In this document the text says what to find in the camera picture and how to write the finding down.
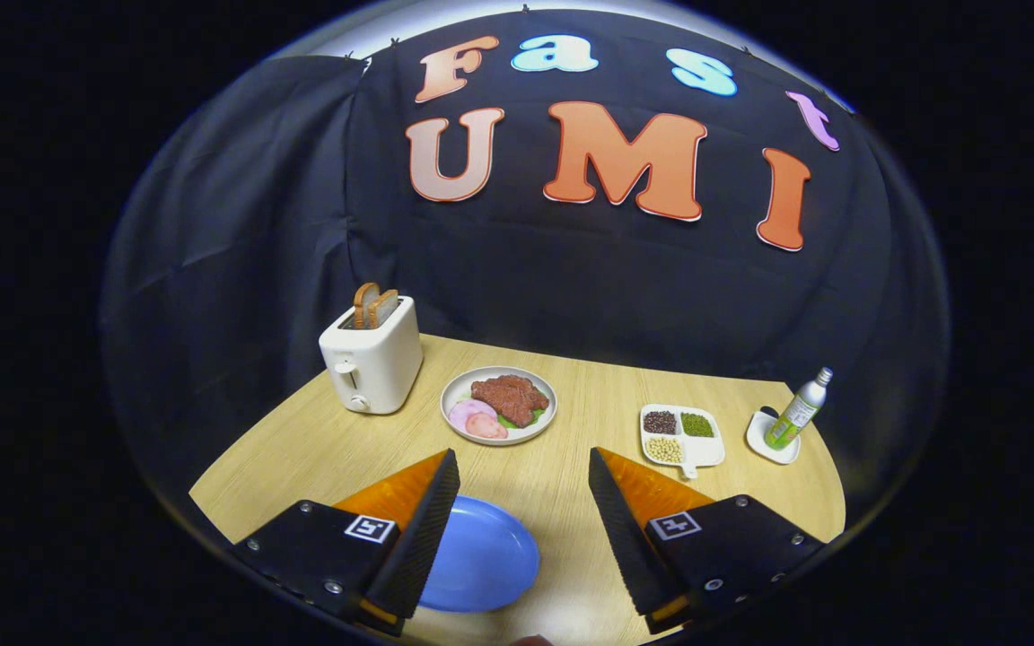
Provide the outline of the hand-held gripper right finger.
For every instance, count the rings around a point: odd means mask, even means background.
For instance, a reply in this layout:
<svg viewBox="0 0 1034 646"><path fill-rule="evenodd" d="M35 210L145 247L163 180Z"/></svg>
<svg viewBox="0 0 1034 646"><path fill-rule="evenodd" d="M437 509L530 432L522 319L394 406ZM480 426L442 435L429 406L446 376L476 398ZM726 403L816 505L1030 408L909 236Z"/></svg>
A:
<svg viewBox="0 0 1034 646"><path fill-rule="evenodd" d="M824 544L755 496L717 500L594 447L588 486L649 633L710 626L807 570Z"/></svg>

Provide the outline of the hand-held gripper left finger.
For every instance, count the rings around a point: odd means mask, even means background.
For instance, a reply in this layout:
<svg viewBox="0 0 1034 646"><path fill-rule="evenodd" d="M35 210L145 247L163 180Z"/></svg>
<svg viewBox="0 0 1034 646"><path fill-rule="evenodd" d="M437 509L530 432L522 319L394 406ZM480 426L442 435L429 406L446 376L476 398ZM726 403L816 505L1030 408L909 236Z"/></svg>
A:
<svg viewBox="0 0 1034 646"><path fill-rule="evenodd" d="M401 635L460 489L439 451L333 504L303 499L234 545L235 560L332 620Z"/></svg>

